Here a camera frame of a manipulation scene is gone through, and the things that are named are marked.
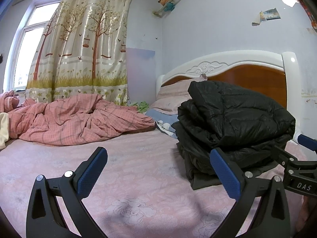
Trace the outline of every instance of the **blue gripper pad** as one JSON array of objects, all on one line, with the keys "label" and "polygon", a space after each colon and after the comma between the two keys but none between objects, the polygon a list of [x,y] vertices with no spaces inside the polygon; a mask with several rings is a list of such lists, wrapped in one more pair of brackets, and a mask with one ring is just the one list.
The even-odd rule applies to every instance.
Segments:
[{"label": "blue gripper pad", "polygon": [[87,198],[108,161],[105,148],[98,147],[95,152],[75,170],[73,186],[79,199]]},{"label": "blue gripper pad", "polygon": [[228,196],[232,199],[239,200],[241,196],[240,181],[216,149],[210,152],[210,163],[226,189]]},{"label": "blue gripper pad", "polygon": [[307,147],[308,149],[310,149],[312,151],[317,150],[317,140],[314,140],[310,137],[307,137],[307,136],[301,134],[298,136],[297,141],[300,145]]}]

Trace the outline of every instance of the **birdcage print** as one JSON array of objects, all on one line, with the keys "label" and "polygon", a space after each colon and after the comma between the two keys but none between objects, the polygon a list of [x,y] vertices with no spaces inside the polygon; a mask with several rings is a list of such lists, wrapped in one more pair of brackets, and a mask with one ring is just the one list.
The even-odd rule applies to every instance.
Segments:
[{"label": "birdcage print", "polygon": [[126,45],[125,45],[125,43],[123,42],[122,44],[121,44],[121,53],[125,53],[126,52]]},{"label": "birdcage print", "polygon": [[82,44],[82,46],[88,48],[89,47],[89,42],[90,42],[89,35],[87,35],[84,38],[84,43]]}]

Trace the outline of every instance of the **peeling paint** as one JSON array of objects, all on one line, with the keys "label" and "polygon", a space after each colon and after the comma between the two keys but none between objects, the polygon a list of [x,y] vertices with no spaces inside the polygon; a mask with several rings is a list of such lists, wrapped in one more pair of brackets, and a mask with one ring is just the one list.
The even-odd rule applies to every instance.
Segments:
[{"label": "peeling paint", "polygon": [[317,97],[317,89],[316,88],[302,89],[302,96]]},{"label": "peeling paint", "polygon": [[310,33],[310,34],[313,34],[313,35],[317,35],[317,30],[315,30],[314,28],[307,28],[307,31]]},{"label": "peeling paint", "polygon": [[302,95],[302,98],[317,97],[317,95]]},{"label": "peeling paint", "polygon": [[317,109],[317,99],[306,99],[305,104],[310,108]]}]

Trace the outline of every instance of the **pink plaid duvet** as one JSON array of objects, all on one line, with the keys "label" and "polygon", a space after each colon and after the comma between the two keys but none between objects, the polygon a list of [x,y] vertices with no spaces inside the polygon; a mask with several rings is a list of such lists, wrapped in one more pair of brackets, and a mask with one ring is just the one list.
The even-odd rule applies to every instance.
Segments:
[{"label": "pink plaid duvet", "polygon": [[117,106],[97,94],[78,94],[50,104],[27,100],[8,114],[10,138],[53,146],[103,141],[155,125],[136,108]]}]

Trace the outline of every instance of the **white headboard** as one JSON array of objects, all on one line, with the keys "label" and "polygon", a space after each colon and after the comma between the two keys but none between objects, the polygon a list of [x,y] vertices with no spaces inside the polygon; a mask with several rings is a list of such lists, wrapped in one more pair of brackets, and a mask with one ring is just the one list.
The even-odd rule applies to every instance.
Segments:
[{"label": "white headboard", "polygon": [[176,76],[196,78],[205,73],[207,77],[212,77],[245,64],[266,66],[285,72],[287,110],[295,117],[296,125],[299,126],[302,118],[302,86],[299,65],[293,52],[284,52],[280,55],[261,50],[237,50],[206,55],[159,76],[156,92],[158,93],[163,84]]}]

